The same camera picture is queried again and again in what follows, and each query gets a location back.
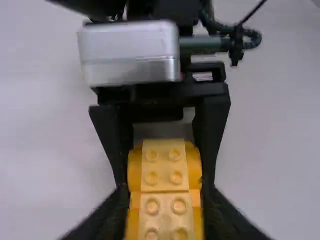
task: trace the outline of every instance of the yellow lego brick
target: yellow lego brick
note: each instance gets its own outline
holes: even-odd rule
[[[202,187],[202,165],[200,153],[191,142],[185,142],[186,161],[189,176],[189,188],[201,189]]]
[[[196,239],[189,193],[143,193],[140,204],[137,240]]]
[[[136,145],[128,156],[127,181],[130,192],[140,192],[142,171],[142,144]]]
[[[139,208],[129,209],[126,217],[125,240],[138,240]]]
[[[182,139],[148,139],[128,156],[126,240],[203,240],[199,150]]]
[[[141,191],[188,191],[189,178],[183,139],[147,139],[142,145]]]

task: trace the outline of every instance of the lego stud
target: lego stud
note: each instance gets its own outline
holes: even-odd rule
[[[177,215],[183,215],[187,212],[187,204],[182,198],[175,199],[171,204],[172,211]]]
[[[171,234],[171,240],[187,240],[188,233],[187,230],[184,228],[178,228]]]
[[[155,162],[159,156],[159,153],[156,150],[150,150],[146,153],[145,158],[149,162]]]
[[[178,149],[172,149],[170,152],[169,152],[169,158],[176,162],[176,161],[179,161],[181,159],[181,152],[178,150]]]
[[[150,228],[145,233],[145,240],[158,240],[158,231],[154,228]]]
[[[155,171],[151,171],[146,175],[145,182],[151,186],[156,185],[159,182],[159,175]]]
[[[182,173],[180,171],[174,171],[171,175],[170,175],[170,181],[173,184],[179,185],[182,183]]]
[[[157,215],[159,213],[160,203],[155,199],[149,199],[145,204],[145,211],[149,215]]]

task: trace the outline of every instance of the black cable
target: black cable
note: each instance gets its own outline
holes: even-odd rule
[[[237,26],[243,25],[248,21],[261,7],[266,3],[267,0],[261,0],[238,24]]]

